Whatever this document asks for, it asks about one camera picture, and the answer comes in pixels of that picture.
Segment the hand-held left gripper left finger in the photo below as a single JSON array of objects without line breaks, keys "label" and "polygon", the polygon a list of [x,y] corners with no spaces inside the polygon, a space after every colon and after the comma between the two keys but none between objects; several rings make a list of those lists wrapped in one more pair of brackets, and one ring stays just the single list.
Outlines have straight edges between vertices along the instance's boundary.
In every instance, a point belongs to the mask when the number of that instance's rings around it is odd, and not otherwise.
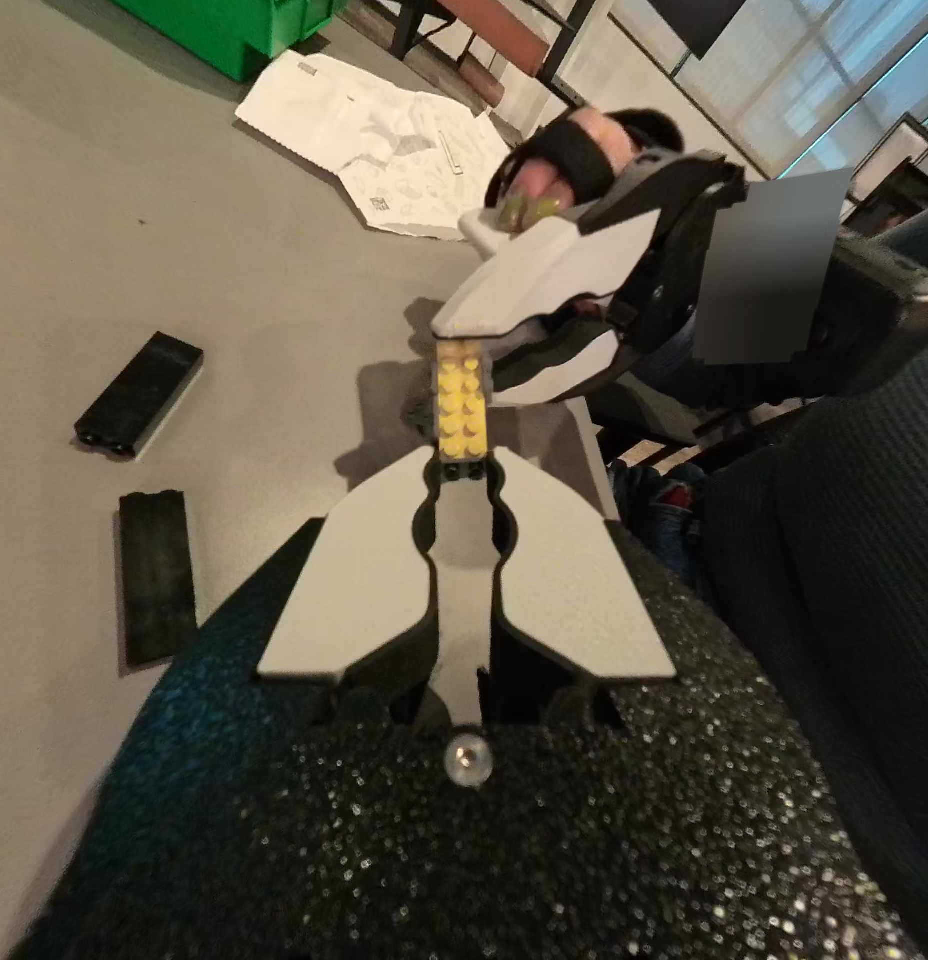
[{"label": "hand-held left gripper left finger", "polygon": [[434,454],[412,450],[329,511],[257,663],[259,678],[354,682],[434,612],[435,571],[413,526],[431,494]]}]

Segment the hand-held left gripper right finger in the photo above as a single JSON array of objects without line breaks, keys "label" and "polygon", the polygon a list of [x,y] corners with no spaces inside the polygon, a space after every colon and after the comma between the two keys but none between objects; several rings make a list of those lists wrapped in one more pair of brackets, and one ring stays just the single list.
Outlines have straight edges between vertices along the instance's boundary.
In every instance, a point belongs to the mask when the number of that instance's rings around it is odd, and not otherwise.
[{"label": "hand-held left gripper right finger", "polygon": [[620,527],[504,446],[493,466],[504,626],[555,664],[609,686],[673,680],[676,668],[613,538]]}]

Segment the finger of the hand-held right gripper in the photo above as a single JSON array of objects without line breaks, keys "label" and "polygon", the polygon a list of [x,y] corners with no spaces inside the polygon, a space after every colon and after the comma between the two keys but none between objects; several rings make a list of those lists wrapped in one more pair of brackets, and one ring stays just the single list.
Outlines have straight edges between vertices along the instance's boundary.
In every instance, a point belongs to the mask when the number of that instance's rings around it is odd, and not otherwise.
[{"label": "finger of the hand-held right gripper", "polygon": [[612,326],[561,326],[494,360],[494,407],[518,408],[570,396],[611,366],[621,347]]},{"label": "finger of the hand-held right gripper", "polygon": [[441,340],[499,339],[584,295],[614,294],[647,252],[659,217],[653,209],[581,234],[582,219],[553,215],[511,234],[496,228],[494,210],[470,210],[458,227],[482,262],[434,316],[431,332]]}]

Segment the grey and yellow brick assembly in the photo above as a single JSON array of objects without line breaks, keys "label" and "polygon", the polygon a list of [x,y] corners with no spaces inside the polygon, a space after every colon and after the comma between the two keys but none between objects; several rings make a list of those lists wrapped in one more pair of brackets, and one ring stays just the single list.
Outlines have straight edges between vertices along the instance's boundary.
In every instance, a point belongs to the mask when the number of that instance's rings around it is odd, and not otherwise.
[{"label": "grey and yellow brick assembly", "polygon": [[494,447],[490,427],[493,362],[476,339],[436,339],[426,393],[429,476],[439,485],[487,477]]}]

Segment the long black brick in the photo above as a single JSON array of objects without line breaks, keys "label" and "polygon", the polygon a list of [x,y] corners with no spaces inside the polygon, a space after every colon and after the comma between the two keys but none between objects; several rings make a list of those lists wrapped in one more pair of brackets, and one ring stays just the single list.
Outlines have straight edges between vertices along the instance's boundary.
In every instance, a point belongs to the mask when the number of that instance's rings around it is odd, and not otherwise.
[{"label": "long black brick", "polygon": [[111,458],[135,459],[204,366],[205,353],[154,333],[74,423],[75,442]]},{"label": "long black brick", "polygon": [[196,638],[196,598],[184,494],[130,493],[117,520],[124,661],[167,662]]}]

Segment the person's right forearm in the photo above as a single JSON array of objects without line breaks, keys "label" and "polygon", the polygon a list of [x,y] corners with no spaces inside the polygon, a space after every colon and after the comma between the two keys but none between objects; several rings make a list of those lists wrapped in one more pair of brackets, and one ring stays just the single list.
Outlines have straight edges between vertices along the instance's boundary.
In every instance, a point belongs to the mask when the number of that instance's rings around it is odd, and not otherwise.
[{"label": "person's right forearm", "polygon": [[630,108],[608,111],[605,116],[620,126],[640,150],[685,151],[685,138],[674,121],[655,109]]}]

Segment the grey desk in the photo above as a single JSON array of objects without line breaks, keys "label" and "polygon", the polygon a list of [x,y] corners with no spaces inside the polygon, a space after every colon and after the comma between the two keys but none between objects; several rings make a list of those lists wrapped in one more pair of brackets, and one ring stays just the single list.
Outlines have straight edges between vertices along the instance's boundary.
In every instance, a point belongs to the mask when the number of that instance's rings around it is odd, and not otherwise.
[{"label": "grey desk", "polygon": [[[160,678],[120,661],[119,499],[184,493],[205,620],[346,490],[358,374],[474,261],[364,230],[242,96],[110,3],[0,2],[0,958]],[[201,372],[135,459],[78,446],[156,332]]]}]

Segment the person's right hand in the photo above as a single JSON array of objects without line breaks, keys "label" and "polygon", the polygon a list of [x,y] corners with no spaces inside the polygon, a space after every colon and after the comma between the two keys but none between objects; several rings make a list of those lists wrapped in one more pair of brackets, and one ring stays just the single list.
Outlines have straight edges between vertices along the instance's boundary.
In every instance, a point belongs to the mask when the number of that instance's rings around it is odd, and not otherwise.
[{"label": "person's right hand", "polygon": [[[642,147],[610,116],[591,107],[578,109],[553,122],[546,132],[556,130],[568,143],[579,143],[584,139],[590,144],[585,153],[590,157],[594,153],[601,155],[602,164],[596,169],[607,169],[610,182],[620,175],[625,167],[634,162]],[[566,174],[563,170],[541,155],[528,155],[515,168],[510,180],[505,184],[500,200],[497,201],[497,228],[506,234],[518,234],[547,217],[570,210],[587,200],[580,196],[575,183],[589,170]]]}]

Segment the brown-panel metal table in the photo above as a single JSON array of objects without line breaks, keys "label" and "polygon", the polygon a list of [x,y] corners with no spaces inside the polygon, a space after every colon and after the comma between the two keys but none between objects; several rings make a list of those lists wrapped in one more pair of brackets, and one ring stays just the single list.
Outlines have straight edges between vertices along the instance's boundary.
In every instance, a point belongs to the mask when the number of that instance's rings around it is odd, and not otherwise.
[{"label": "brown-panel metal table", "polygon": [[548,93],[569,109],[579,109],[585,101],[560,76],[559,72],[585,28],[595,1],[573,2],[568,14],[561,14],[549,3],[525,1],[524,6],[543,16],[558,28],[557,37],[547,41],[497,1],[399,1],[398,13],[391,14],[381,2],[368,2],[371,8],[393,26],[388,53],[404,61],[417,46],[456,23],[470,31],[470,40],[457,58],[458,71],[472,73],[466,67],[472,41],[481,40],[494,54],[502,56],[523,75],[537,81]]}]

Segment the flat white printed paper bag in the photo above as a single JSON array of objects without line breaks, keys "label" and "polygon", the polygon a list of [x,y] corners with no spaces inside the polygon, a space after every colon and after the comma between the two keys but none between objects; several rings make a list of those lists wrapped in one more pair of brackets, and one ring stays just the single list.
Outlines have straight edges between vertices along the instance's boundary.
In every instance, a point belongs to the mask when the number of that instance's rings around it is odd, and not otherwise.
[{"label": "flat white printed paper bag", "polygon": [[325,54],[286,51],[235,118],[336,177],[372,230],[456,242],[509,153],[488,112]]}]

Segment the black monitor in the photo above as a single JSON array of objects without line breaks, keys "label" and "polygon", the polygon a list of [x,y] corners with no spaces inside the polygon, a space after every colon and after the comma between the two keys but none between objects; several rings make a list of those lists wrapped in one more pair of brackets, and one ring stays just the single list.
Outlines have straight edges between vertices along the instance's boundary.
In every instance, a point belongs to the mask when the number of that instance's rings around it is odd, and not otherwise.
[{"label": "black monitor", "polygon": [[745,1],[648,1],[698,61],[703,59]]}]

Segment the green plastic bin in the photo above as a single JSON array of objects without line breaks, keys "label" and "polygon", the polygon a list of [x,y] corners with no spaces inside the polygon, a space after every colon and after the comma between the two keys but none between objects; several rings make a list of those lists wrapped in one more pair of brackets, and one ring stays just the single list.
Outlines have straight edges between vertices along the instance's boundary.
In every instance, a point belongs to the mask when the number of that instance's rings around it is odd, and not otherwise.
[{"label": "green plastic bin", "polygon": [[236,82],[336,18],[347,1],[117,1],[139,19]]}]

